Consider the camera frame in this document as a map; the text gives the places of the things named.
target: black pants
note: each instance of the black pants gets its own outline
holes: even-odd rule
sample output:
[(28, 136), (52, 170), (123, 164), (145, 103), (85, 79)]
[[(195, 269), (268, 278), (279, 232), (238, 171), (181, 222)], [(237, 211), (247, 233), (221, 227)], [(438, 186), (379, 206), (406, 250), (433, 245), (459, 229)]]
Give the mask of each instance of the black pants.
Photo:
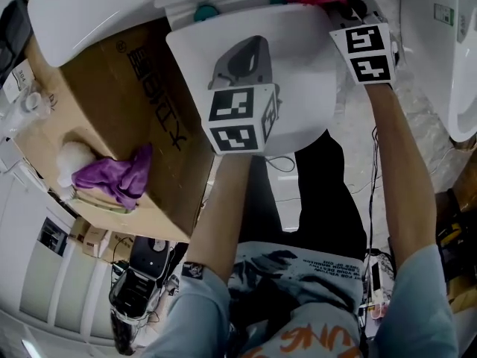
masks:
[(298, 230), (282, 231), (265, 158), (253, 157), (239, 242), (273, 242), (364, 261), (366, 233), (344, 184), (341, 146), (326, 131), (295, 159), (302, 207)]

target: purple cloth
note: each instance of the purple cloth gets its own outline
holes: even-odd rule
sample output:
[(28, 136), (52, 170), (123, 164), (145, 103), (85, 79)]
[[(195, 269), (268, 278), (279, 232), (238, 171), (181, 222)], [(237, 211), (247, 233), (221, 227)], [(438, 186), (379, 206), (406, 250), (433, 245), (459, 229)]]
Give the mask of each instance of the purple cloth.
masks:
[(133, 210), (146, 190), (151, 159), (152, 145), (148, 143), (131, 161), (104, 158), (83, 167), (72, 175), (73, 184), (81, 189), (99, 188), (128, 210)]

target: toilet bowl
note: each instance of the toilet bowl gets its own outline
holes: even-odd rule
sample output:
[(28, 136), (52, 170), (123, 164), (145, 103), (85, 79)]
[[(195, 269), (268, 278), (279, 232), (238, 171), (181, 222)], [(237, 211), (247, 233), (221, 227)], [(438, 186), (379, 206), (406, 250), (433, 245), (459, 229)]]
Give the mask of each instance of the toilet bowl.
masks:
[(477, 132), (477, 0), (402, 0), (404, 57), (456, 142)]

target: light blue sleeve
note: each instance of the light blue sleeve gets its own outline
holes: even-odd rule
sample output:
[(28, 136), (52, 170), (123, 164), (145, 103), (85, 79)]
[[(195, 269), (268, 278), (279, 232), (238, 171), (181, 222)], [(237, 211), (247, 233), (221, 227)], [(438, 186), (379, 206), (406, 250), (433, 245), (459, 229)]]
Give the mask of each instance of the light blue sleeve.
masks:
[(379, 356), (386, 358), (458, 356), (436, 245), (421, 249), (402, 264), (375, 343)]
[(223, 357), (229, 335), (230, 295), (225, 283), (207, 268), (202, 279), (181, 276), (162, 335), (143, 358)]

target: toilet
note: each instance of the toilet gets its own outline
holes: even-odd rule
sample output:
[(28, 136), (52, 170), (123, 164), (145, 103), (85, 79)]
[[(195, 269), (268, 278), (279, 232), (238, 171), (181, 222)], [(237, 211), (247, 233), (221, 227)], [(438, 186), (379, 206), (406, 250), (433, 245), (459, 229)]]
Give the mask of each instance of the toilet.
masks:
[(456, 142), (477, 132), (477, 0), (402, 0), (405, 61)]

